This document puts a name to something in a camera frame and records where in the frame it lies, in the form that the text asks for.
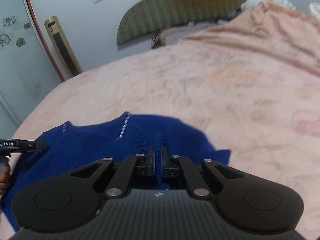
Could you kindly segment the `person's left hand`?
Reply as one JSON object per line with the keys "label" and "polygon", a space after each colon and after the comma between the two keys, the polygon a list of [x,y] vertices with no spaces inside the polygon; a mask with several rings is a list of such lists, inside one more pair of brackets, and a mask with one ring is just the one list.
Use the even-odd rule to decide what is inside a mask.
{"label": "person's left hand", "polygon": [[8,189],[9,178],[10,178],[10,165],[7,164],[0,175],[0,196],[3,196],[6,193],[6,190]]}

